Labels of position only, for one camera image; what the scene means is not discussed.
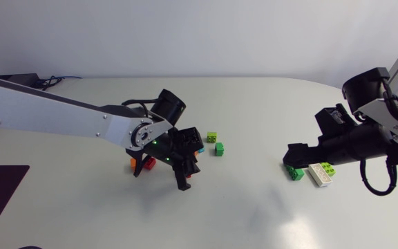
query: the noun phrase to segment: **cable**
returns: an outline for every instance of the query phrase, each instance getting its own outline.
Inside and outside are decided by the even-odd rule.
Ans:
[[[362,118],[359,114],[354,115],[354,118],[359,122],[366,122],[366,120]]]
[[[366,160],[361,160],[360,161],[360,175],[362,176],[362,181],[365,184],[365,187],[370,190],[373,194],[378,195],[378,196],[385,196],[390,194],[396,186],[397,183],[397,166],[396,165],[391,165],[388,161],[386,161],[386,168],[388,169],[388,175],[390,176],[390,185],[387,190],[385,191],[379,191],[376,190],[375,188],[371,187],[371,185],[368,182],[368,179],[366,178]]]
[[[127,100],[125,102],[123,102],[121,105],[129,105],[129,104],[152,104],[152,103],[156,103],[157,101],[159,101],[160,99],[154,99],[154,100]]]
[[[59,77],[55,77],[54,75],[52,75],[48,79],[39,79],[39,80],[37,80],[32,87],[36,88],[36,89],[42,89],[42,91],[45,91],[45,90],[47,90],[47,88],[52,87],[52,86],[60,83],[65,78],[70,78],[70,77],[71,78],[82,79],[81,77],[77,77],[77,76],[59,76]]]
[[[398,97],[395,94],[392,94],[391,88],[386,79],[383,79],[382,84],[385,88],[385,92],[383,92],[383,99],[385,100],[386,108],[390,112],[391,116],[398,122],[398,108],[394,103],[394,100],[398,101]]]
[[[148,118],[149,117],[149,110],[146,108],[145,104],[151,104],[151,103],[156,103],[160,99],[154,99],[154,100],[127,100],[123,102],[121,105],[123,106],[128,106],[130,104],[140,104],[142,105],[142,108],[144,108],[145,111],[145,116]]]

